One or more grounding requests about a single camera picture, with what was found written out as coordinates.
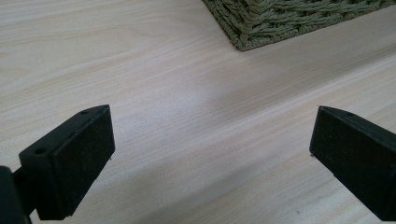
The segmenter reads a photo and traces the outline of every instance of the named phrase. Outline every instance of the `black plastic block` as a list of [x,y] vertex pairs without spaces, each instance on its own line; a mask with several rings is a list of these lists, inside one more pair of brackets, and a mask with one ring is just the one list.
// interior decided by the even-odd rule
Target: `black plastic block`
[[42,220],[73,215],[115,150],[108,105],[77,113],[20,153]]
[[381,220],[396,220],[396,135],[352,113],[321,106],[311,153]]

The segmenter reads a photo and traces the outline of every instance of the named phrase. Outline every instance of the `screw hole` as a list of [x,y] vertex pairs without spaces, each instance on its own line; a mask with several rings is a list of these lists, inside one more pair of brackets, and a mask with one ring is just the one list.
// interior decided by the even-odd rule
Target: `screw hole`
[[41,155],[41,154],[45,153],[46,151],[47,151],[46,148],[40,147],[40,148],[35,150],[35,154],[36,155]]

